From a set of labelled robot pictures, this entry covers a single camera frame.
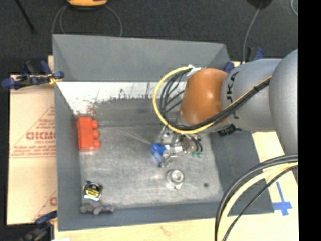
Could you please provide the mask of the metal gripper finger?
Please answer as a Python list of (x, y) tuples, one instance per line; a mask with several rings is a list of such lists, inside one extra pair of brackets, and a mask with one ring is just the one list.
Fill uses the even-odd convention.
[(180, 145), (165, 145), (165, 153), (180, 153), (182, 152), (182, 146)]
[(177, 157), (178, 156), (174, 154), (164, 154), (161, 158), (160, 167), (167, 168), (170, 165), (170, 163), (177, 159)]

